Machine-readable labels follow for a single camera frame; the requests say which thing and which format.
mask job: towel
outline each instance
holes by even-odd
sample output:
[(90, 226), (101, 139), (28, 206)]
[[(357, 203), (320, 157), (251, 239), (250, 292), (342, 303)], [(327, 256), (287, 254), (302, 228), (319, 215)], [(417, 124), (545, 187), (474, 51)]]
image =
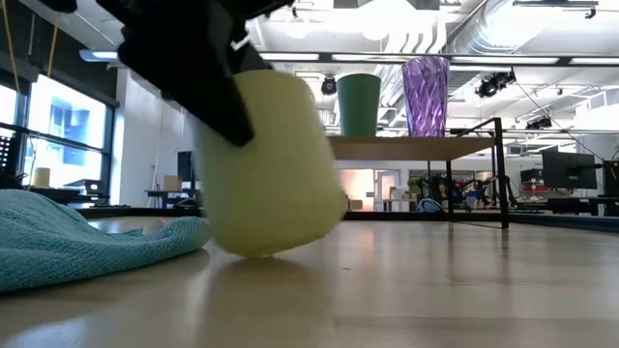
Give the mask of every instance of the towel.
[(0, 189), (0, 292), (102, 276), (203, 247), (206, 222), (181, 217), (151, 235), (108, 234), (37, 193)]

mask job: box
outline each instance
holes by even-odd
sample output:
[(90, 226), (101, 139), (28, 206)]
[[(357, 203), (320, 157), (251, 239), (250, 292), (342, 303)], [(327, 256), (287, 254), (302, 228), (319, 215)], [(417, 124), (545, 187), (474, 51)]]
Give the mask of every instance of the box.
[(163, 190), (164, 191), (181, 191), (183, 190), (183, 182), (181, 178), (175, 175), (166, 175), (163, 178)]

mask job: ductwork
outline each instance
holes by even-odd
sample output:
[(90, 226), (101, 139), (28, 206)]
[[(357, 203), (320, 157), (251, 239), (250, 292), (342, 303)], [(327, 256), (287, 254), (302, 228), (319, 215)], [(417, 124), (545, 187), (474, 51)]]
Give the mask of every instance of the ductwork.
[(522, 8), (514, 0), (487, 0), (456, 37), (447, 54), (509, 54), (540, 34), (558, 9)]

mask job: spotlight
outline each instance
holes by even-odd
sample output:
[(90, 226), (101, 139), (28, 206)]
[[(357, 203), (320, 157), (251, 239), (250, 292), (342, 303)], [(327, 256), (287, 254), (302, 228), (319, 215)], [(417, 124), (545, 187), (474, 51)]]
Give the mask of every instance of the spotlight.
[(332, 96), (338, 91), (338, 85), (336, 84), (336, 78), (333, 76), (325, 76), (325, 80), (322, 81), (322, 87), (320, 91), (325, 96)]
[(541, 119), (530, 121), (525, 129), (526, 130), (544, 130), (552, 127), (552, 120), (549, 117), (543, 117)]
[(482, 78), (482, 84), (475, 90), (475, 94), (481, 98), (490, 98), (514, 82), (516, 82), (514, 70), (511, 72), (496, 72), (490, 77)]
[(596, 8), (595, 8), (595, 7), (592, 7), (592, 8), (591, 8), (591, 12), (590, 12), (590, 13), (588, 13), (588, 14), (585, 14), (585, 15), (584, 15), (584, 18), (585, 18), (585, 19), (591, 19), (591, 18), (593, 18), (594, 16), (596, 16), (597, 14), (598, 14), (598, 13), (596, 12)]

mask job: wall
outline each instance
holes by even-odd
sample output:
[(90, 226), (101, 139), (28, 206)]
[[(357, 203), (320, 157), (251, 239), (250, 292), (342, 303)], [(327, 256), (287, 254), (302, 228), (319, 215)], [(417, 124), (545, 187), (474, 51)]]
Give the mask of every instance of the wall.
[(118, 72), (115, 132), (110, 183), (111, 204), (146, 207), (157, 163), (157, 182), (176, 175), (176, 154), (192, 148), (189, 117), (137, 84), (127, 70)]

